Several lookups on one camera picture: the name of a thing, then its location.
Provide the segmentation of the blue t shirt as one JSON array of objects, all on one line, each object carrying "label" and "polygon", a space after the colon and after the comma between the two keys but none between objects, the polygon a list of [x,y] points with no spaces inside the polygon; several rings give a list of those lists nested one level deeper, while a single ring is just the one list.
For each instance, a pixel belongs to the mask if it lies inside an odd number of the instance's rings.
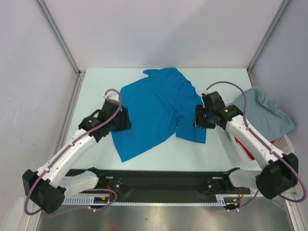
[{"label": "blue t shirt", "polygon": [[195,110],[202,104],[191,82],[176,68],[148,69],[147,76],[122,87],[131,129],[112,133],[122,162],[166,141],[170,136],[206,142],[206,129],[195,126]]}]

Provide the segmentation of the grey t shirt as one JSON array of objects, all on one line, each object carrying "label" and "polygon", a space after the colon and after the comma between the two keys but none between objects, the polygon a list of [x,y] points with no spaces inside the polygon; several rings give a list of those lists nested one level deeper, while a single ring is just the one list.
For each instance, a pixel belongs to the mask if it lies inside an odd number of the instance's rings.
[{"label": "grey t shirt", "polygon": [[265,139],[273,141],[295,129],[290,117],[261,87],[250,88],[245,95],[247,120]]}]

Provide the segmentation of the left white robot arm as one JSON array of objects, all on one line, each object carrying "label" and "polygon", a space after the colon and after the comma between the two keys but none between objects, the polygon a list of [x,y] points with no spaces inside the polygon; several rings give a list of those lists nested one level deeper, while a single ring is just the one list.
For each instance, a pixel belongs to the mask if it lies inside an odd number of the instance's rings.
[{"label": "left white robot arm", "polygon": [[36,171],[28,169],[23,175],[26,195],[24,212],[34,215],[40,211],[47,214],[55,212],[62,203],[82,192],[107,192],[113,198],[107,205],[117,200],[106,175],[95,167],[79,175],[68,177],[71,167],[111,131],[131,128],[128,109],[122,99],[107,97],[102,109],[94,111],[79,124],[71,140],[47,163]]}]

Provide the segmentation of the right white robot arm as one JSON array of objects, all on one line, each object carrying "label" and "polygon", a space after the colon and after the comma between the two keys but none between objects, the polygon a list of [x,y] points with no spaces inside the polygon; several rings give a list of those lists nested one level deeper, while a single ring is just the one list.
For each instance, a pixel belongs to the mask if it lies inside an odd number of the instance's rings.
[{"label": "right white robot arm", "polygon": [[197,105],[197,128],[221,127],[237,138],[258,163],[260,170],[234,168],[227,172],[222,188],[227,193],[239,187],[254,188],[267,199],[282,194],[298,183],[298,158],[286,154],[266,140],[244,117],[243,112],[231,104],[226,106],[218,92],[201,96],[203,104]]}]

